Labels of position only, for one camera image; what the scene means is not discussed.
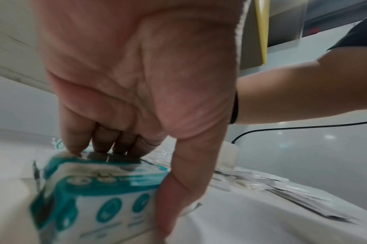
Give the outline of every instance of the cord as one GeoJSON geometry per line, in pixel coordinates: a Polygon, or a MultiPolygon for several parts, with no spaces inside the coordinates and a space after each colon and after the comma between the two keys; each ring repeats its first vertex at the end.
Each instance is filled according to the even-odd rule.
{"type": "Polygon", "coordinates": [[[315,128],[332,128],[332,127],[346,127],[346,126],[354,126],[354,125],[366,125],[367,121],[365,122],[358,122],[358,123],[350,123],[350,124],[339,124],[339,125],[315,125],[315,126],[301,126],[301,127],[287,127],[287,128],[271,128],[271,129],[257,129],[242,133],[238,137],[236,137],[232,144],[235,144],[238,139],[243,137],[244,135],[253,133],[253,132],[260,132],[260,131],[283,131],[283,130],[290,130],[290,129],[315,129],[315,128]]]}

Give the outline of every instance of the forearm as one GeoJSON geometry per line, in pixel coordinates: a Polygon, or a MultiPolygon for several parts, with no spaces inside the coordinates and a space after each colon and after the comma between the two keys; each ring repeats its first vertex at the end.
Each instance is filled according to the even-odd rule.
{"type": "Polygon", "coordinates": [[[236,123],[275,123],[367,109],[367,48],[242,77],[236,123]]]}

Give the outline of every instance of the yellow panel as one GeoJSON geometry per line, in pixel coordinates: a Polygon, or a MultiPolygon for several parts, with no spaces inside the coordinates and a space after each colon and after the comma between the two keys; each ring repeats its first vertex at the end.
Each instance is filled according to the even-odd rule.
{"type": "Polygon", "coordinates": [[[255,0],[263,64],[267,62],[270,0],[255,0]]]}

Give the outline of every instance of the human hand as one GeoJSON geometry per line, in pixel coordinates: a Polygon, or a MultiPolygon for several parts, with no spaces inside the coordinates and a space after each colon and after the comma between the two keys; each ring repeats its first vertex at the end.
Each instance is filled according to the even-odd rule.
{"type": "Polygon", "coordinates": [[[243,0],[31,0],[59,97],[61,137],[79,153],[143,156],[177,138],[157,194],[159,230],[200,198],[230,120],[243,0]]]}

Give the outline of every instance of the wet wipes package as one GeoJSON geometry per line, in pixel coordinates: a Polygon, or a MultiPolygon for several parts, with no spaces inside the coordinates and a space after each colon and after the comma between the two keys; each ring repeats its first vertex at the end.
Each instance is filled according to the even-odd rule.
{"type": "Polygon", "coordinates": [[[121,243],[153,229],[166,175],[164,167],[124,155],[57,154],[30,206],[41,243],[121,243]]]}

